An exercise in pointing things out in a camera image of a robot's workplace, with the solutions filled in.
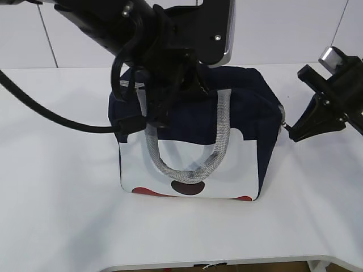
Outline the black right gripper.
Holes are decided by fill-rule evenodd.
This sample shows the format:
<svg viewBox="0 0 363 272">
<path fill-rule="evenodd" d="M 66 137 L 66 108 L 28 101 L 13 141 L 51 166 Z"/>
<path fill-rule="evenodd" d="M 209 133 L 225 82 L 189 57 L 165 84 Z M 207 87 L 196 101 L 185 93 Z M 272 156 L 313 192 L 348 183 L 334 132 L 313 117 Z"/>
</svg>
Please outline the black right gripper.
<svg viewBox="0 0 363 272">
<path fill-rule="evenodd" d="M 362 133 L 362 60 L 356 56 L 321 59 L 331 77 L 325 80 L 310 65 L 304 65 L 297 77 L 308 85 L 314 95 L 299 120 L 288 126 L 289 138 L 299 142 L 310 137 L 341 131 L 348 122 Z M 332 99 L 336 111 L 328 100 Z"/>
</svg>

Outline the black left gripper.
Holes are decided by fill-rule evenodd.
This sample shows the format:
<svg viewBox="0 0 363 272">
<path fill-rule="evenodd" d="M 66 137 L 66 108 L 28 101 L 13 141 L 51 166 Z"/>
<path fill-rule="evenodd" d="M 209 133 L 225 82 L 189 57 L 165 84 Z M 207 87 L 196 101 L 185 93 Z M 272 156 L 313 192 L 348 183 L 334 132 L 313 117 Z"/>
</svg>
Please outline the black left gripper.
<svg viewBox="0 0 363 272">
<path fill-rule="evenodd" d="M 201 6 L 126 5 L 124 18 L 134 25 L 133 37 L 124 46 L 124 63 L 130 67 L 126 94 L 144 78 L 147 123 L 169 126 L 168 111 L 176 94 L 202 94 L 204 83 L 197 56 L 197 21 Z"/>
</svg>

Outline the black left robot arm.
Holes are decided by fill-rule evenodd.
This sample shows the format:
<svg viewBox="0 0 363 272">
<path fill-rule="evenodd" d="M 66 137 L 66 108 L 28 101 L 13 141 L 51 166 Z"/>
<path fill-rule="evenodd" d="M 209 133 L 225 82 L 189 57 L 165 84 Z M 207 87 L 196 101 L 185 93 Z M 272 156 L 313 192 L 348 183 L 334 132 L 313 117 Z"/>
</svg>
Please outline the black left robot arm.
<svg viewBox="0 0 363 272">
<path fill-rule="evenodd" d="M 55 10 L 114 55 L 106 127 L 54 113 L 52 121 L 89 133 L 130 134 L 147 128 L 193 129 L 208 87 L 194 40 L 199 6 L 163 8 L 145 1 L 56 1 Z"/>
</svg>

